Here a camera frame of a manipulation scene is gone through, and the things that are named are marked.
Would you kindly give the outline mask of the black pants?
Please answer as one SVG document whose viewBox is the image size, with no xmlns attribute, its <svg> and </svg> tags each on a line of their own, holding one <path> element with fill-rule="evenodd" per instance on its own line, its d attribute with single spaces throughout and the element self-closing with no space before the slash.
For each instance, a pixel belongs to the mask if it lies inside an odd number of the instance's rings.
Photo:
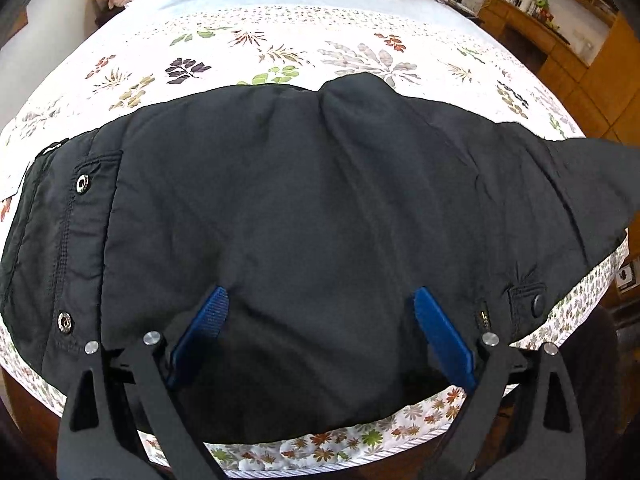
<svg viewBox="0 0 640 480">
<path fill-rule="evenodd" d="M 36 157 L 1 260 L 22 358 L 66 391 L 85 344 L 152 330 L 207 443 L 376 422 L 448 384 L 427 290 L 465 348 L 519 340 L 622 244 L 639 152 L 550 141 L 375 76 L 143 107 Z"/>
</svg>

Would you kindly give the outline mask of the wooden desk cabinet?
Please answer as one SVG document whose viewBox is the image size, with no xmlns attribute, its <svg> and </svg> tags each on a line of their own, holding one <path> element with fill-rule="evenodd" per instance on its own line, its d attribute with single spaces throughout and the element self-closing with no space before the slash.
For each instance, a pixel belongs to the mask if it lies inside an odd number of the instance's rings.
<svg viewBox="0 0 640 480">
<path fill-rule="evenodd" d="M 639 39 L 616 18 L 594 61 L 586 63 L 548 27 L 506 0 L 485 0 L 482 29 L 502 44 L 516 37 L 542 53 L 529 69 L 560 100 L 586 136 L 639 144 Z"/>
</svg>

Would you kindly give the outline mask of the floral quilt bedspread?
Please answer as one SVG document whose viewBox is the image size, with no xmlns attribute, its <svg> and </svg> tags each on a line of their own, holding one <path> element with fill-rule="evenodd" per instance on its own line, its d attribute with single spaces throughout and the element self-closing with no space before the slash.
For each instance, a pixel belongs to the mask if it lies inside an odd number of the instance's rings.
<svg viewBox="0 0 640 480">
<path fill-rule="evenodd" d="M 295 84 L 316 90 L 367 72 L 406 96 L 451 103 L 494 122 L 519 122 L 549 140 L 584 136 L 560 100 L 483 29 L 453 18 L 334 6 L 223 6 L 197 1 L 127 10 L 95 32 L 40 84 L 1 133 L 1 244 L 36 148 L 96 128 L 142 106 L 228 84 Z M 627 241 L 559 300 L 541 328 L 514 346 L 558 346 L 610 287 Z M 382 422 L 269 444 L 206 444 L 233 479 L 348 470 L 438 437 L 464 394 L 449 387 Z"/>
</svg>

